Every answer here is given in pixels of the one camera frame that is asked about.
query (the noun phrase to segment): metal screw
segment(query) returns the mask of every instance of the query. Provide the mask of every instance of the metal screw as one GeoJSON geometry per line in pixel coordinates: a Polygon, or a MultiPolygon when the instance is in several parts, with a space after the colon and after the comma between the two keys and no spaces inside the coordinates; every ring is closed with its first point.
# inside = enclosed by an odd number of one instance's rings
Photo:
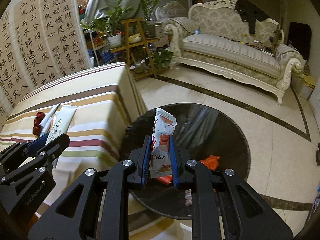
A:
{"type": "Polygon", "coordinates": [[[87,176],[91,176],[91,175],[93,175],[94,173],[95,173],[94,169],[87,169],[87,170],[85,171],[85,174],[86,174],[87,176]]]}
{"type": "Polygon", "coordinates": [[[226,169],[224,172],[228,176],[233,176],[235,174],[235,171],[233,169],[226,169]]]}
{"type": "Polygon", "coordinates": [[[197,165],[197,161],[195,161],[195,160],[188,160],[188,161],[187,161],[187,164],[188,164],[189,166],[196,166],[196,165],[197,165]]]}
{"type": "Polygon", "coordinates": [[[130,166],[132,164],[132,160],[124,160],[122,164],[124,166],[130,166]]]}

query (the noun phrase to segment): ornate white sofa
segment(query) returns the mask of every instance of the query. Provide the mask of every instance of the ornate white sofa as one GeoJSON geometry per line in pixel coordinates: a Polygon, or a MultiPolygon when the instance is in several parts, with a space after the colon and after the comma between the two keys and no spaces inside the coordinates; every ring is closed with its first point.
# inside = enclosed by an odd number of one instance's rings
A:
{"type": "Polygon", "coordinates": [[[167,3],[165,6],[157,7],[155,10],[157,22],[173,17],[187,17],[188,9],[177,1],[167,3]]]}
{"type": "Polygon", "coordinates": [[[289,88],[291,73],[301,73],[305,61],[300,53],[279,41],[275,57],[228,39],[271,45],[278,23],[256,21],[256,34],[249,34],[247,22],[235,11],[237,0],[217,0],[193,5],[188,18],[171,18],[163,22],[165,34],[172,35],[170,48],[173,63],[203,68],[242,83],[252,84],[274,93],[282,104],[289,88]]]}

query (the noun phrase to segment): table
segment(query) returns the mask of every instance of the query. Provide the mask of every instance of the table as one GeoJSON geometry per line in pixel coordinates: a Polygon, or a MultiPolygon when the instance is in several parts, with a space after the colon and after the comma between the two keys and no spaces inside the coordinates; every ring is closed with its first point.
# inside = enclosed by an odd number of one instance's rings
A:
{"type": "Polygon", "coordinates": [[[50,82],[25,96],[0,132],[0,151],[14,142],[35,140],[32,128],[36,113],[48,113],[57,103],[78,108],[67,132],[70,145],[52,171],[56,187],[44,201],[47,205],[87,168],[101,171],[117,163],[126,128],[146,112],[125,63],[91,68],[50,82]]]}
{"type": "MultiPolygon", "coordinates": [[[[221,157],[218,171],[233,169],[246,180],[250,170],[250,150],[240,127],[222,112],[199,104],[181,103],[162,106],[177,119],[174,137],[179,147],[189,150],[192,159],[203,160],[209,155],[221,157]]],[[[131,124],[122,140],[120,159],[129,157],[133,149],[142,147],[145,135],[152,135],[155,109],[131,124]]],[[[161,216],[188,220],[192,207],[185,205],[185,191],[175,190],[150,179],[143,191],[132,191],[146,208],[161,216]]]]}

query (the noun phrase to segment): tiled floor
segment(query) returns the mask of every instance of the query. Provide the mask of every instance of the tiled floor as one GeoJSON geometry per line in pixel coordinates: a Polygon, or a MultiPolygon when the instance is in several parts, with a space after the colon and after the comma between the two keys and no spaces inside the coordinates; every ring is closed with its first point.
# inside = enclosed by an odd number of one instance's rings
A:
{"type": "MultiPolygon", "coordinates": [[[[176,66],[165,77],[212,90],[271,114],[306,133],[305,123],[294,93],[289,88],[279,106],[275,96],[233,80],[176,66]]],[[[260,194],[301,203],[313,203],[320,183],[320,167],[315,151],[320,142],[316,120],[308,102],[299,97],[311,141],[260,115],[226,101],[191,89],[145,78],[137,82],[148,109],[172,103],[191,102],[220,110],[244,132],[251,151],[247,182],[260,194]]],[[[296,235],[304,226],[308,211],[276,210],[296,235]]]]}

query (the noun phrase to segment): sofa armrest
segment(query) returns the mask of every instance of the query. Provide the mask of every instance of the sofa armrest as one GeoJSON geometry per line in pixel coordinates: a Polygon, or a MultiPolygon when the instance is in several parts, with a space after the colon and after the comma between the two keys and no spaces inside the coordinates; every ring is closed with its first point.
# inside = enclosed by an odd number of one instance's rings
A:
{"type": "Polygon", "coordinates": [[[286,91],[290,86],[292,72],[302,73],[305,60],[298,51],[284,44],[278,46],[275,58],[282,70],[277,88],[286,91]]]}
{"type": "Polygon", "coordinates": [[[195,33],[196,30],[199,29],[199,24],[190,20],[187,17],[177,17],[177,18],[169,18],[163,21],[162,26],[165,27],[167,24],[173,24],[175,26],[184,28],[188,33],[195,33]]]}
{"type": "Polygon", "coordinates": [[[169,18],[162,23],[164,34],[171,35],[170,51],[174,56],[181,57],[183,39],[195,33],[199,25],[188,18],[169,18]]]}
{"type": "Polygon", "coordinates": [[[305,60],[303,59],[302,55],[295,49],[290,48],[287,45],[280,44],[276,50],[275,58],[279,62],[282,71],[286,69],[291,59],[296,58],[298,61],[295,61],[296,63],[294,64],[292,71],[294,71],[295,73],[303,72],[305,60]]]}

